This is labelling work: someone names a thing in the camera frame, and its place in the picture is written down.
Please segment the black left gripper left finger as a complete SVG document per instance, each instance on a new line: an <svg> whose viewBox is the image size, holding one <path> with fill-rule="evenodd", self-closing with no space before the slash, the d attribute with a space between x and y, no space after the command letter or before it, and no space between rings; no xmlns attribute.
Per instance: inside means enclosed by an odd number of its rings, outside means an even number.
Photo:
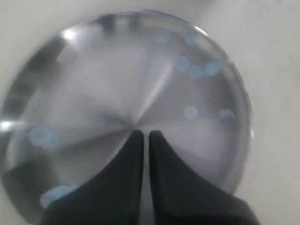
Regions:
<svg viewBox="0 0 300 225"><path fill-rule="evenodd" d="M54 201L41 225L137 225L143 181L144 137L134 130L94 178Z"/></svg>

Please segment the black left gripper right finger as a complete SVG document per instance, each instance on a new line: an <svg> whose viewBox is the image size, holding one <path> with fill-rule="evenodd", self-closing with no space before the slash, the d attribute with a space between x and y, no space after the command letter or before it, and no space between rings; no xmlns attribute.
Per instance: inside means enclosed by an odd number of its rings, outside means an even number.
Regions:
<svg viewBox="0 0 300 225"><path fill-rule="evenodd" d="M149 167L155 224L259 224L245 201L196 174L160 131L149 135Z"/></svg>

